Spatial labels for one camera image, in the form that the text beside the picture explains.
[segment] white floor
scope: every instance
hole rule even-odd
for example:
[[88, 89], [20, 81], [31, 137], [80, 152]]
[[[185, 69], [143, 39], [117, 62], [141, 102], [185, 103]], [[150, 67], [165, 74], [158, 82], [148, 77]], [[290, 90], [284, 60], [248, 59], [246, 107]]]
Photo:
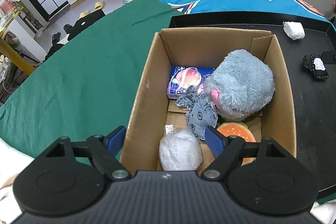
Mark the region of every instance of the white floor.
[[[61, 39], [65, 37], [66, 33], [63, 30], [63, 26], [65, 24], [74, 25], [78, 20], [80, 13], [89, 10], [90, 12], [94, 11], [95, 3], [101, 0], [86, 0], [81, 3], [77, 7], [70, 9], [64, 16], [62, 16], [59, 20], [57, 20], [54, 24], [52, 24], [48, 29], [46, 29], [41, 36], [38, 38], [37, 42], [41, 45], [46, 52], [49, 51], [51, 44], [51, 37], [53, 34], [60, 32]], [[105, 2], [103, 11], [107, 15], [114, 10], [120, 8], [123, 3], [121, 0], [103, 0]]]

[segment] white tissue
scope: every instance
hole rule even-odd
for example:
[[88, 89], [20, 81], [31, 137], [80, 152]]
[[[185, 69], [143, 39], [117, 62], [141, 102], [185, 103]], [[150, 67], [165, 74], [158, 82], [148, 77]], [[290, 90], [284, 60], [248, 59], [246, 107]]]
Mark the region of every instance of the white tissue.
[[323, 224], [333, 224], [336, 218], [336, 200], [329, 201], [322, 205], [314, 202], [310, 213]]
[[326, 67], [323, 64], [323, 61], [320, 58], [314, 59], [314, 65], [315, 65], [315, 69], [326, 70]]
[[187, 128], [167, 133], [160, 141], [159, 155], [164, 171], [196, 170], [203, 161], [198, 138]]
[[302, 39], [305, 37], [305, 31], [300, 22], [284, 22], [283, 29], [291, 39]]

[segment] pink tongue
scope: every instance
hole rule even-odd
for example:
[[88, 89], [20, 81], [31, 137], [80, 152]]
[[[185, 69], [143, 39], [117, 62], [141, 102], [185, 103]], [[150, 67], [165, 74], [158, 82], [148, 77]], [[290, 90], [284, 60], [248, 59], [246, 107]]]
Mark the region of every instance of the pink tongue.
[[212, 90], [210, 92], [211, 100], [215, 103], [215, 106], [217, 107], [218, 110], [222, 110], [222, 107], [220, 106], [218, 102], [218, 97], [219, 97], [219, 91], [218, 90]]

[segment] black tray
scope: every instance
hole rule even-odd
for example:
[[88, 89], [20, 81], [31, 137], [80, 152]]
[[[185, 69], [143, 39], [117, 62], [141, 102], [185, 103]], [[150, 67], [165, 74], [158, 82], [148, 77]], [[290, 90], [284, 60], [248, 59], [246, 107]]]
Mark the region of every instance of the black tray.
[[[293, 41], [284, 21], [301, 22], [305, 38]], [[306, 54], [334, 51], [336, 32], [330, 22], [267, 12], [211, 12], [171, 18], [170, 28], [229, 27], [269, 30], [276, 34], [286, 61], [296, 118], [297, 159], [316, 176], [319, 198], [336, 193], [336, 65], [325, 67], [329, 78], [314, 81], [303, 69]]]

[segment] slipper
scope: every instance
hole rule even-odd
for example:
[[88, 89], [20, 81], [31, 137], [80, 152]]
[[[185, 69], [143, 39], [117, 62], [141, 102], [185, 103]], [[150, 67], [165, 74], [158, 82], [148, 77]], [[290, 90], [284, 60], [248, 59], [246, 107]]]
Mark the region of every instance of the slipper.
[[303, 66], [316, 80], [324, 81], [329, 77], [329, 74], [319, 55], [305, 55], [303, 57]]
[[90, 13], [89, 10], [87, 10], [87, 11], [85, 11], [85, 12], [82, 12], [82, 13], [79, 15], [79, 19], [81, 19], [82, 17], [86, 17], [89, 13]]
[[104, 7], [104, 1], [98, 1], [96, 2], [96, 4], [94, 5], [94, 10], [97, 11], [97, 10], [100, 10]]

